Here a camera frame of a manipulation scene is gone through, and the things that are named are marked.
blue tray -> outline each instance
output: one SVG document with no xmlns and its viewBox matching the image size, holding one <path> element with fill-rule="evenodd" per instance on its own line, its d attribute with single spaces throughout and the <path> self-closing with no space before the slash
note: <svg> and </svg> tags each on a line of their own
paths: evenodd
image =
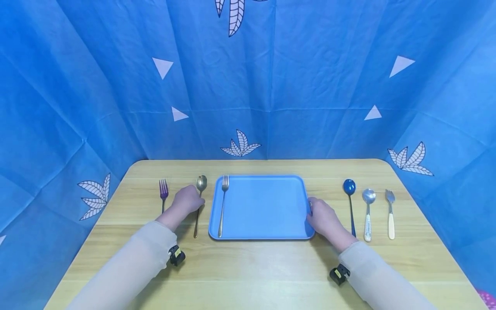
<svg viewBox="0 0 496 310">
<path fill-rule="evenodd" d="M 218 238 L 222 208 L 222 177 L 215 183 L 209 235 L 216 240 L 310 239 L 310 206 L 298 176 L 229 176 L 224 203 L 222 237 Z"/>
</svg>

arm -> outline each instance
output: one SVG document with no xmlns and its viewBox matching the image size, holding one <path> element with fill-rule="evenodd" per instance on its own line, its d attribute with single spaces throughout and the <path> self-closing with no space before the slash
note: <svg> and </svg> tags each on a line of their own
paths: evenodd
<svg viewBox="0 0 496 310">
<path fill-rule="evenodd" d="M 323 200 L 309 198 L 312 214 L 308 222 L 341 253 L 339 262 L 349 271 L 348 282 L 374 310 L 435 309 L 413 285 L 391 268 L 369 246 L 353 237 L 334 210 Z"/>
<path fill-rule="evenodd" d="M 173 231 L 204 203 L 194 186 L 181 189 L 171 207 L 138 230 L 83 287 L 67 309 L 124 309 L 166 267 L 169 249 L 177 244 Z"/>
</svg>

blue spoon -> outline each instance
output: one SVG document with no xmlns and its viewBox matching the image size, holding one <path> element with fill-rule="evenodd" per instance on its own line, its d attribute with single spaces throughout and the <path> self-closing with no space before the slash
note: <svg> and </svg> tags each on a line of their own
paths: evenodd
<svg viewBox="0 0 496 310">
<path fill-rule="evenodd" d="M 350 212 L 351 212 L 351 234 L 356 237 L 357 233 L 355 232 L 355 221 L 353 221 L 353 207 L 351 206 L 351 195 L 355 193 L 357 187 L 355 186 L 355 181 L 346 179 L 343 183 L 344 192 L 348 195 L 348 199 L 350 200 Z"/>
</svg>

fork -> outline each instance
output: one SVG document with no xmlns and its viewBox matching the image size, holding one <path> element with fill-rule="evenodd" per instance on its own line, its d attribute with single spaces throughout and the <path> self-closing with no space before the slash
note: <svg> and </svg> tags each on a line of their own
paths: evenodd
<svg viewBox="0 0 496 310">
<path fill-rule="evenodd" d="M 165 199 L 169 196 L 169 189 L 167 188 L 167 182 L 165 179 L 161 179 L 158 182 L 160 188 L 160 198 L 162 199 L 162 213 L 164 213 Z"/>
<path fill-rule="evenodd" d="M 387 234 L 391 240 L 394 240 L 394 217 L 393 217 L 393 202 L 396 200 L 392 191 L 386 189 L 386 199 L 389 202 L 389 217 L 387 218 Z"/>
<path fill-rule="evenodd" d="M 224 196 L 222 197 L 222 209 L 220 210 L 220 224 L 219 224 L 219 234 L 218 237 L 222 237 L 222 222 L 224 221 L 224 200 L 226 199 L 226 192 L 229 189 L 229 175 L 222 176 L 222 191 Z"/>
</svg>

white leaf print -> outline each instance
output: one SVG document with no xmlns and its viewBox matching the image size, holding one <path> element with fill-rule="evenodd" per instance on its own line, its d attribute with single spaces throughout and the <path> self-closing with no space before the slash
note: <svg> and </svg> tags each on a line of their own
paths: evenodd
<svg viewBox="0 0 496 310">
<path fill-rule="evenodd" d="M 84 203 L 86 203 L 90 209 L 83 215 L 79 220 L 85 220 L 96 214 L 100 213 L 101 210 L 107 205 L 109 201 L 109 190 L 110 190 L 110 173 L 107 174 L 103 181 L 103 186 L 94 181 L 84 181 L 78 184 L 88 192 L 94 194 L 98 198 L 81 198 Z"/>
<path fill-rule="evenodd" d="M 88 212 L 86 212 L 82 218 L 80 218 L 79 220 L 82 221 L 82 220 L 86 220 L 86 219 L 89 219 L 90 217 L 92 216 L 95 216 L 97 215 L 98 213 L 100 213 L 100 211 L 102 211 L 103 209 L 89 209 Z"/>
<path fill-rule="evenodd" d="M 229 11 L 229 36 L 232 37 L 238 31 L 243 21 L 245 0 L 231 0 Z"/>
<path fill-rule="evenodd" d="M 410 156 L 405 166 L 418 165 L 426 155 L 426 146 L 423 142 L 420 142 L 413 154 Z"/>
<path fill-rule="evenodd" d="M 83 181 L 78 184 L 88 192 L 92 193 L 93 195 L 99 197 L 100 199 L 105 200 L 105 196 L 103 194 L 103 186 L 100 184 L 93 182 L 93 181 Z"/>
<path fill-rule="evenodd" d="M 406 155 L 408 152 L 408 146 L 406 146 L 404 149 L 399 152 L 398 156 L 396 157 L 396 165 L 398 168 L 402 168 L 406 164 Z"/>
<path fill-rule="evenodd" d="M 391 160 L 396 165 L 396 157 L 398 155 L 396 155 L 396 152 L 394 150 L 390 149 L 390 148 L 388 148 L 387 151 L 389 152 L 389 155 L 391 156 Z"/>
<path fill-rule="evenodd" d="M 105 196 L 105 202 L 109 202 L 109 190 L 110 190 L 110 173 L 105 177 L 103 181 L 103 195 Z"/>
<path fill-rule="evenodd" d="M 105 207 L 107 202 L 100 198 L 81 198 L 92 209 L 101 209 Z"/>
<path fill-rule="evenodd" d="M 223 150 L 224 152 L 228 153 L 229 155 L 237 156 L 237 157 L 243 157 L 247 154 L 250 154 L 253 150 L 256 148 L 262 146 L 259 143 L 254 143 L 251 145 L 248 145 L 248 138 L 246 135 L 239 129 L 236 130 L 236 133 L 238 134 L 238 140 L 240 142 L 240 145 L 236 145 L 234 140 L 231 139 L 231 147 L 221 147 L 220 149 Z"/>
<path fill-rule="evenodd" d="M 236 155 L 236 156 L 242 156 L 240 148 L 236 145 L 234 140 L 231 139 L 231 151 Z"/>
<path fill-rule="evenodd" d="M 236 154 L 234 154 L 234 152 L 231 151 L 230 148 L 221 147 L 220 149 L 223 150 L 224 152 L 228 153 L 229 155 L 237 156 Z"/>
<path fill-rule="evenodd" d="M 220 17 L 222 7 L 224 6 L 224 0 L 215 0 L 215 6 L 217 7 L 217 15 Z"/>
<path fill-rule="evenodd" d="M 256 148 L 258 148 L 259 146 L 262 146 L 262 145 L 261 144 L 258 144 L 258 143 L 251 144 L 250 146 L 247 147 L 247 149 L 244 151 L 244 153 L 243 153 L 242 156 L 245 156 L 247 154 L 250 154 L 253 150 L 255 150 Z"/>
<path fill-rule="evenodd" d="M 241 130 L 236 129 L 236 132 L 238 133 L 238 142 L 240 144 L 240 150 L 241 153 L 243 153 L 248 147 L 248 139 L 247 136 Z"/>
<path fill-rule="evenodd" d="M 427 168 L 419 166 L 419 165 L 411 165 L 401 168 L 401 170 L 415 172 L 421 175 L 433 176 L 434 174 L 430 172 Z"/>
</svg>

